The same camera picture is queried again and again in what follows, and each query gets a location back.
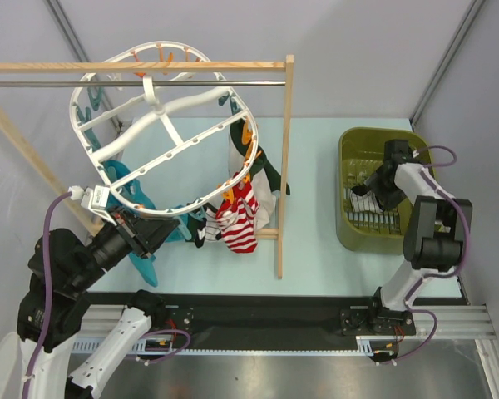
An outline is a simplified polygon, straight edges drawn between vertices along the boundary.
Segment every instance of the gray wall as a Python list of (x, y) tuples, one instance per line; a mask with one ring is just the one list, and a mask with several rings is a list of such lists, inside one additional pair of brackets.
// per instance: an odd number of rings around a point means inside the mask
[[(152, 40), (183, 42), (213, 60), (283, 60), (293, 53), (295, 116), (407, 118), (469, 3), (62, 0), (97, 61)], [(237, 91), (257, 116), (282, 115), (283, 90)]]
[(474, 303), (487, 304), (499, 337), (499, 0), (485, 5), (418, 131), (458, 153), (440, 181), (473, 203), (464, 283)]
[[(43, 2), (0, 0), (0, 61), (72, 61)], [(71, 92), (0, 89), (0, 105), (63, 184), (92, 183), (97, 174), (68, 121)], [(29, 284), (27, 261), (55, 197), (0, 131), (0, 339), (16, 327), (18, 304)], [(86, 234), (64, 205), (52, 225)]]

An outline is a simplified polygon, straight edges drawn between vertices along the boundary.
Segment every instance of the plastic basket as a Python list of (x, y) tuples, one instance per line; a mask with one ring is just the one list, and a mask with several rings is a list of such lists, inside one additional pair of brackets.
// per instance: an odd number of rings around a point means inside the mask
[[(402, 254), (412, 205), (404, 200), (396, 209), (375, 214), (353, 212), (349, 189), (361, 185), (382, 163), (384, 143), (404, 139), (414, 149), (427, 143), (411, 131), (355, 127), (344, 132), (338, 143), (336, 232), (340, 243), (352, 251)], [(420, 155), (430, 163), (428, 151)]]

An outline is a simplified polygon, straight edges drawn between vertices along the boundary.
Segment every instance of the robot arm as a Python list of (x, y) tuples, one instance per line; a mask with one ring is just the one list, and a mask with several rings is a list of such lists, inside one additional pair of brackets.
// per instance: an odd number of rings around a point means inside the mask
[(107, 223), (85, 246), (67, 229), (53, 230), (49, 239), (52, 272), (52, 310), (45, 314), (45, 273), (42, 239), (28, 262), (32, 270), (29, 293), (21, 302), (17, 334), (21, 339), (23, 375), (42, 335), (42, 320), (50, 324), (42, 350), (34, 359), (22, 399), (98, 398), (107, 380), (138, 338), (167, 318), (162, 299), (139, 291), (128, 304), (107, 340), (67, 380), (67, 367), (82, 317), (89, 308), (83, 294), (130, 252), (151, 256), (177, 227), (173, 219), (141, 219), (124, 209), (113, 209), (114, 224)]
[(433, 278), (458, 274), (472, 219), (472, 204), (455, 199), (413, 156), (406, 140), (385, 143), (384, 162), (365, 185), (382, 209), (393, 209), (408, 198), (413, 204), (403, 239), (405, 260), (392, 279), (374, 295), (371, 323), (388, 325), (410, 319), (408, 311)]

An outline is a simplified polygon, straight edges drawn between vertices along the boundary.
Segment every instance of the striped sock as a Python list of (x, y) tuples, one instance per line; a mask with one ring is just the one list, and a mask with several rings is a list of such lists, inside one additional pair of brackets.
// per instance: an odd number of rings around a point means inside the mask
[(235, 201), (224, 203), (218, 209), (216, 222), (227, 247), (237, 254), (252, 253), (257, 247), (254, 220), (259, 203), (254, 196), (251, 183), (241, 189), (234, 188)]

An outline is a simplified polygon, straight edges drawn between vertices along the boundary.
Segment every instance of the teal clothespin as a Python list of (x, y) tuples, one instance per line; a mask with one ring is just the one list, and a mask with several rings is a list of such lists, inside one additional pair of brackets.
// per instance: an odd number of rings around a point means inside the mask
[(205, 209), (203, 209), (203, 206), (200, 207), (200, 211), (198, 211), (198, 212), (190, 212), (189, 216), (192, 219), (196, 219), (196, 220), (202, 220), (202, 219), (207, 218), (207, 216), (205, 214)]
[(218, 99), (218, 105), (219, 106), (224, 106), (225, 102), (228, 101), (230, 98), (229, 94), (226, 94), (225, 96), (222, 96)]
[[(83, 115), (83, 112), (81, 108), (79, 107), (78, 104), (74, 104), (76, 106), (76, 115), (77, 119), (80, 120), (80, 122), (87, 123), (88, 121), (92, 120), (92, 111), (91, 108), (88, 106), (85, 107), (85, 115)], [(100, 141), (98, 141), (98, 138), (94, 134), (94, 131), (91, 129), (87, 129), (86, 131), (83, 132), (85, 134), (85, 137), (89, 140), (89, 142), (92, 145), (92, 149), (94, 151), (99, 150), (101, 148)]]
[(242, 111), (239, 107), (239, 105), (236, 103), (235, 100), (233, 100), (233, 97), (230, 97), (230, 105), (231, 105), (231, 113), (238, 114), (240, 111)]
[(183, 221), (183, 219), (180, 216), (176, 216), (176, 219), (180, 221), (180, 225), (177, 226), (177, 229), (180, 231), (181, 235), (185, 238), (185, 241), (189, 241), (192, 239), (192, 234), (190, 233), (189, 229), (186, 227), (186, 223)]
[(87, 94), (89, 95), (89, 101), (91, 102), (91, 107), (94, 111), (98, 111), (98, 108), (100, 108), (101, 104), (101, 99), (103, 97), (103, 87), (98, 88), (98, 92), (96, 95), (93, 95), (92, 92), (94, 92), (93, 87), (88, 87), (86, 89)]

